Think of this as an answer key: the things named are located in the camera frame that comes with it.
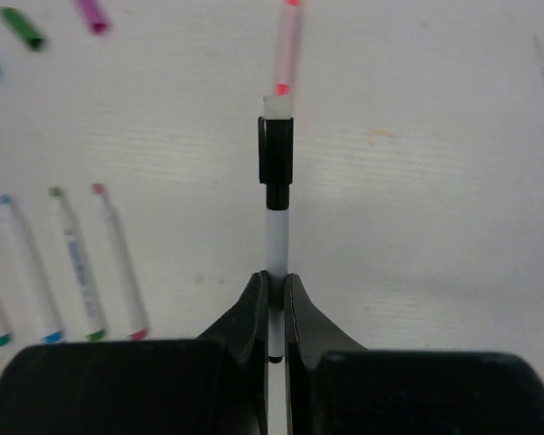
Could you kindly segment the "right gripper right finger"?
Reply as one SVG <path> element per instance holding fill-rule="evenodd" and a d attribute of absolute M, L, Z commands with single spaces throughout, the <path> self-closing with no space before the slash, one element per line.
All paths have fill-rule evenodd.
<path fill-rule="evenodd" d="M 510 353 L 368 350 L 285 282 L 291 434 L 544 434 L 544 384 Z"/>

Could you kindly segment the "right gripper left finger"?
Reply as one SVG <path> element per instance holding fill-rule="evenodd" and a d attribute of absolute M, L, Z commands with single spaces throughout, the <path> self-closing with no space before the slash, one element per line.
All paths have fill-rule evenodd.
<path fill-rule="evenodd" d="M 264 434 L 265 272 L 195 338 L 24 348 L 0 375 L 0 434 Z"/>

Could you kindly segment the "purple capped marker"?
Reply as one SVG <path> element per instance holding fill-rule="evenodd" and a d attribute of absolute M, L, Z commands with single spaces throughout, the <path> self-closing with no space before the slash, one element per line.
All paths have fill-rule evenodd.
<path fill-rule="evenodd" d="M 141 299 L 141 290 L 132 266 L 131 255 L 124 236 L 120 216 L 112 204 L 106 187 L 92 183 L 93 195 L 100 204 L 102 220 L 110 239 L 113 256 L 121 281 L 122 297 L 129 324 L 128 337 L 132 341 L 144 340 L 150 331 L 148 317 Z"/>

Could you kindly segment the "dark green capped marker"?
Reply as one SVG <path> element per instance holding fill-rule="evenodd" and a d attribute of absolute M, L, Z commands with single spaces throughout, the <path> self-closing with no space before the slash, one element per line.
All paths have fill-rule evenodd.
<path fill-rule="evenodd" d="M 106 336 L 106 323 L 92 279 L 89 260 L 85 254 L 77 217 L 61 187 L 50 187 L 48 193 L 53 201 L 55 215 L 62 230 L 63 242 L 83 304 L 86 321 L 85 338 L 89 342 L 99 342 Z"/>

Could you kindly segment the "blue capped white marker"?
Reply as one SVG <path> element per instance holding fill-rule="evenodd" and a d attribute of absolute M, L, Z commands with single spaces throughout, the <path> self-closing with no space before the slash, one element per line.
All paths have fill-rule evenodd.
<path fill-rule="evenodd" d="M 0 215 L 38 335 L 43 343 L 61 343 L 64 340 L 63 324 L 53 302 L 39 253 L 12 195 L 0 195 Z"/>

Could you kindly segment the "black capped white marker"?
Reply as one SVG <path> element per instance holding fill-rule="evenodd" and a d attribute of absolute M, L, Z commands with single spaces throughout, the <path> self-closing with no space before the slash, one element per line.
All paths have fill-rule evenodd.
<path fill-rule="evenodd" d="M 258 180 L 266 196 L 266 271 L 268 290 L 268 359 L 285 354 L 284 284 L 289 259 L 289 203 L 293 181 L 294 118 L 288 94 L 268 95 L 257 120 Z"/>

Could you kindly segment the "purple marker cap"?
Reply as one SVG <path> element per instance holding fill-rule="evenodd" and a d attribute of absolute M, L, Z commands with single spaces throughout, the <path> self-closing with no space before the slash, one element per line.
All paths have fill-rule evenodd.
<path fill-rule="evenodd" d="M 109 20 L 98 1 L 76 0 L 75 4 L 92 34 L 104 34 L 109 30 Z"/>

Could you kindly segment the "dark green marker cap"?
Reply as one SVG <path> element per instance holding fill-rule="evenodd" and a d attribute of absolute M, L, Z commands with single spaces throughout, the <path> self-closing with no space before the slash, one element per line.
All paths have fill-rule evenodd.
<path fill-rule="evenodd" d="M 30 51 L 40 52 L 45 47 L 45 36 L 20 10 L 0 6 L 0 19 Z"/>

